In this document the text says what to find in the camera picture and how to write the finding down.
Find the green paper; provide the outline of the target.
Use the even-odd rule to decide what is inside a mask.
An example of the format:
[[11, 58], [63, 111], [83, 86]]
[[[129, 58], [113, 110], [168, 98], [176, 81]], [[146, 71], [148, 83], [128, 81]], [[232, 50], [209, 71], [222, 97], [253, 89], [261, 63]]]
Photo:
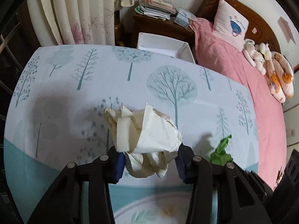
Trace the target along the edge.
[[232, 135], [223, 138], [216, 149], [210, 154], [209, 163], [225, 166], [227, 163], [233, 162], [233, 157], [231, 154], [226, 152], [226, 147], [229, 145], [229, 140], [232, 138]]

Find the cream paper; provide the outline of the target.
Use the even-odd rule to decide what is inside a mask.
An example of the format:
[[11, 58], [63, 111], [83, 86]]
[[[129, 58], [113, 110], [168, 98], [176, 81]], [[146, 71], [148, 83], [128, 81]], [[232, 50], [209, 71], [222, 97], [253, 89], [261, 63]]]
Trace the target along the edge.
[[163, 178], [182, 143], [181, 132], [171, 118], [150, 104], [130, 111], [105, 108], [103, 117], [113, 144], [126, 158], [126, 169], [135, 178]]

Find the tree-print tablecloth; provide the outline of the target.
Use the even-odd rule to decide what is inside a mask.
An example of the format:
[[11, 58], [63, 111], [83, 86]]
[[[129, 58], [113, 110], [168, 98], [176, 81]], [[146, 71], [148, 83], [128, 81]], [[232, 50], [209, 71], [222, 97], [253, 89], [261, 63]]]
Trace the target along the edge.
[[245, 170], [258, 169], [249, 90], [224, 75], [153, 52], [97, 45], [37, 49], [13, 92], [4, 131], [8, 186], [24, 222], [60, 171], [107, 154], [130, 165], [110, 198], [116, 223], [184, 223], [190, 185], [163, 153], [175, 138], [209, 159], [219, 142]]

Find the pink bed blanket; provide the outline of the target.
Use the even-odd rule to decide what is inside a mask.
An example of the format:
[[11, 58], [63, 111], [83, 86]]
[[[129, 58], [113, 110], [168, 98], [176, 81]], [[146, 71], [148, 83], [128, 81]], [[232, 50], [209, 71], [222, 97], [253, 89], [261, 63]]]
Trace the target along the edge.
[[199, 18], [191, 22], [195, 33], [195, 55], [199, 65], [236, 81], [250, 91], [259, 142], [258, 175], [276, 188], [277, 176], [286, 166], [287, 138], [282, 105], [271, 95], [266, 78], [252, 67], [242, 53], [213, 32], [213, 24]]

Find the white open box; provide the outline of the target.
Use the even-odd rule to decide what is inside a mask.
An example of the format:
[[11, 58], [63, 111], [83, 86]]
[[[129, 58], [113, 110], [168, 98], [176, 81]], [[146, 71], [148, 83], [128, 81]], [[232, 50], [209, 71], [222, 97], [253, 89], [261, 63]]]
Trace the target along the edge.
[[140, 32], [137, 48], [195, 63], [189, 44], [178, 39]]

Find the white plush toy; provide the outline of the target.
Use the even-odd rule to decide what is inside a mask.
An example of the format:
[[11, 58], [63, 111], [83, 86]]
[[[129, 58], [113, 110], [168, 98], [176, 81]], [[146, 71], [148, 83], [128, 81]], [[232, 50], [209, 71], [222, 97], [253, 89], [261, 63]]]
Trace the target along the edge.
[[252, 39], [245, 39], [243, 54], [251, 66], [255, 67], [262, 75], [266, 74], [266, 62], [272, 54], [268, 43], [254, 44]]

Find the wooden nightstand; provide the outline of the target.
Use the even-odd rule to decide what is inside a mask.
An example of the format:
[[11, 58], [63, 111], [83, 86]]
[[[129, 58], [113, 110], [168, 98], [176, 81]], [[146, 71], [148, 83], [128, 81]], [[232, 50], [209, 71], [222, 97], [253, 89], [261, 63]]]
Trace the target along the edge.
[[188, 27], [183, 28], [174, 22], [174, 19], [163, 21], [135, 13], [133, 16], [134, 25], [132, 29], [132, 47], [137, 47], [140, 32], [151, 33], [178, 39], [187, 42], [192, 48], [195, 44], [194, 32]]

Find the pink embroidered pillow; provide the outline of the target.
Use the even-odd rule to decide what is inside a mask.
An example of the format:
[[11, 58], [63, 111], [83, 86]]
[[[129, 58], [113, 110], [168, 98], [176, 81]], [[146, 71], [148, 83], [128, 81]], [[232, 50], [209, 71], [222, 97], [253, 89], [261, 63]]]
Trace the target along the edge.
[[239, 53], [245, 44], [249, 21], [225, 0], [219, 0], [213, 23], [213, 33], [233, 46]]

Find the small light-blue box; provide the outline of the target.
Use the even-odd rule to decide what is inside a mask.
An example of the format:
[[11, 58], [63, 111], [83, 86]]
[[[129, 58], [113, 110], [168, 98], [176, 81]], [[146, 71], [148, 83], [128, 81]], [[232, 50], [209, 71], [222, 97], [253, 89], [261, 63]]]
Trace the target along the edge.
[[189, 18], [181, 13], [177, 13], [176, 17], [174, 19], [174, 23], [176, 23], [177, 25], [179, 25], [183, 28], [188, 28], [189, 27]]

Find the wooden headboard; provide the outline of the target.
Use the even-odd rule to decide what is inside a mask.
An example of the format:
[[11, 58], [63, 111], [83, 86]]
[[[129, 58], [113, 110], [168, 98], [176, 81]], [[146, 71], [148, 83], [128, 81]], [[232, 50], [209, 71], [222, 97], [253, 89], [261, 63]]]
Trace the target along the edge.
[[[272, 28], [257, 12], [238, 0], [224, 1], [248, 20], [249, 26], [246, 32], [246, 38], [254, 40], [255, 43], [268, 43], [270, 50], [281, 52], [279, 42]], [[195, 15], [213, 23], [218, 8], [218, 2], [219, 0], [203, 0]]]

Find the cream floral curtain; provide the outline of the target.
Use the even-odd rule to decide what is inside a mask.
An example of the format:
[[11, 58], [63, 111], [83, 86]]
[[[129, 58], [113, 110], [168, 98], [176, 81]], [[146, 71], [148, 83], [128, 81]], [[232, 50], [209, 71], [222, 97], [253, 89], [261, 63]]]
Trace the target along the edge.
[[115, 0], [26, 0], [41, 46], [115, 45]]

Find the stack of books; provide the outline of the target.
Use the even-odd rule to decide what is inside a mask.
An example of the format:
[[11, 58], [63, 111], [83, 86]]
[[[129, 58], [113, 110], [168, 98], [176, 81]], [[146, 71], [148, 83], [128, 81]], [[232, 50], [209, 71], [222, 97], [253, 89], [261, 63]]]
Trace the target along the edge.
[[163, 21], [170, 20], [177, 14], [173, 3], [166, 0], [139, 0], [139, 5], [134, 10], [139, 15]]

